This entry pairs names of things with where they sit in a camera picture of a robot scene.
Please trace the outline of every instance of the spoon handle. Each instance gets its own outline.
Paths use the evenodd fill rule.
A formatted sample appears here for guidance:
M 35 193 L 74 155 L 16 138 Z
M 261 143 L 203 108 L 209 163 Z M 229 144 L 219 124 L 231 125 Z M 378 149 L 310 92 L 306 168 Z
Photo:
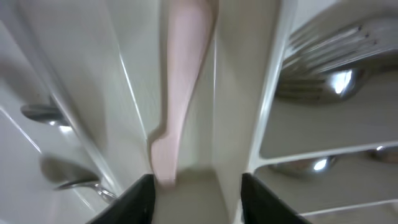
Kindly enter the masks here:
M 114 193 L 104 188 L 101 184 L 95 184 L 92 188 L 105 202 L 109 204 L 113 203 L 118 199 L 118 197 Z
M 118 196 L 104 188 L 98 181 L 69 182 L 58 186 L 55 190 L 72 189 L 75 187 L 89 187 L 93 189 L 106 203 L 109 204 L 118 199 Z

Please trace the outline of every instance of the pink object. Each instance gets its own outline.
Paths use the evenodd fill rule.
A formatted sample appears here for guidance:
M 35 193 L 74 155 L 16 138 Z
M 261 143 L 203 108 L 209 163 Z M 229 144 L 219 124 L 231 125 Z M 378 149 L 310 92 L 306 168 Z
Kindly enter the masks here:
M 154 141 L 151 148 L 152 168 L 163 186 L 175 185 L 185 115 L 215 17 L 209 0 L 171 2 L 167 42 L 167 127 L 164 135 Z

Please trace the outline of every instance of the stainless steel utensil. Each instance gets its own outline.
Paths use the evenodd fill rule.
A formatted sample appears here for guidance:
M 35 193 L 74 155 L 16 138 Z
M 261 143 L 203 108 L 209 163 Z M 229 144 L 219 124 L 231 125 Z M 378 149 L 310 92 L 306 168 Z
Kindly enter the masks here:
M 398 18 L 370 18 L 300 47 L 284 61 L 280 75 L 300 76 L 329 71 L 398 49 Z
M 43 156 L 40 160 L 41 171 L 47 180 L 60 184 L 55 190 L 74 187 L 89 187 L 107 203 L 113 203 L 117 196 L 101 185 L 100 178 L 92 171 L 70 161 L 55 156 Z
M 398 163 L 398 146 L 383 147 L 369 150 L 368 154 L 375 160 L 386 163 Z
M 307 78 L 281 77 L 275 95 L 296 103 L 336 103 L 355 95 L 370 74 L 369 70 L 352 68 Z
M 69 126 L 61 111 L 56 106 L 50 105 L 25 105 L 21 113 L 34 121 L 52 126 Z
M 311 177 L 330 170 L 336 161 L 336 156 L 326 156 L 273 164 L 269 168 L 292 177 Z
M 66 184 L 63 184 L 59 187 L 57 187 L 55 190 L 64 190 L 64 189 L 71 189 L 71 188 L 75 188 L 75 187 L 89 187 L 93 190 L 95 190 L 95 192 L 97 192 L 97 194 L 107 203 L 113 203 L 115 200 L 118 199 L 118 197 L 110 192 L 108 189 L 104 188 L 101 185 L 100 180 L 96 180 L 96 181 L 89 181 L 89 180 L 77 180 L 75 182 L 69 182 Z

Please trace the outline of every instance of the spoon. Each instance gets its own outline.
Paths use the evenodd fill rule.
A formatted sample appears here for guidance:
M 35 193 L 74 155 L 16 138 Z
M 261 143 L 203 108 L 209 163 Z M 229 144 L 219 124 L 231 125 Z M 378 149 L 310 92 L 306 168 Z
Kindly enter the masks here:
M 99 179 L 96 179 L 94 181 L 91 180 L 77 180 L 74 182 L 69 182 L 66 184 L 63 184 L 59 187 L 57 187 L 55 190 L 65 190 L 65 189 L 71 189 L 75 187 L 88 187 L 93 189 L 106 203 L 113 203 L 115 200 L 118 199 L 118 197 L 110 192 L 108 189 L 104 188 L 101 185 L 101 182 Z
M 100 178 L 94 172 L 74 162 L 59 159 L 55 156 L 44 156 L 40 160 L 40 168 L 50 182 L 64 183 L 56 187 L 55 190 L 89 187 L 107 203 L 113 203 L 118 199 L 114 193 L 101 185 Z
M 34 121 L 51 126 L 69 126 L 61 111 L 56 106 L 50 105 L 24 105 L 21 113 Z
M 370 74 L 369 70 L 352 68 L 309 77 L 281 77 L 275 95 L 296 103 L 337 103 L 354 96 Z
M 292 177 L 310 177 L 330 170 L 336 161 L 336 156 L 325 156 L 272 164 L 269 168 Z
M 368 153 L 375 160 L 386 163 L 398 163 L 398 146 L 379 146 L 376 149 L 369 150 Z

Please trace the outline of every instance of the white compartment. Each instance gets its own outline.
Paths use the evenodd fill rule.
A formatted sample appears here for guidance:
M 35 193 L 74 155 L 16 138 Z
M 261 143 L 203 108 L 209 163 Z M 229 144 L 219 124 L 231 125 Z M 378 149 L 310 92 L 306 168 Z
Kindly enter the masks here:
M 396 164 L 375 161 L 365 154 L 341 156 L 324 174 L 299 179 L 264 166 L 255 175 L 299 213 L 373 203 L 398 198 Z
M 398 222 L 397 212 L 397 202 L 387 202 L 363 208 L 306 215 L 305 218 L 312 224 L 393 224 Z
M 16 42 L 120 194 L 151 173 L 147 150 L 165 122 L 167 1 L 18 3 L 13 13 L 22 13 L 38 44 L 35 49 L 8 21 Z M 154 223 L 241 221 L 241 174 L 294 7 L 295 1 L 220 1 L 215 38 L 184 127 L 177 186 L 158 189 Z M 36 57 L 37 49 L 48 61 Z M 178 222 L 170 216 L 182 212 Z
M 1 21 L 0 43 L 0 223 L 87 222 L 107 204 L 90 189 L 54 191 L 40 162 L 51 154 L 97 168 L 71 129 L 20 112 L 26 104 L 49 103 L 49 92 Z
M 358 94 L 341 103 L 314 106 L 275 98 L 261 156 L 398 144 L 397 74 L 373 77 Z

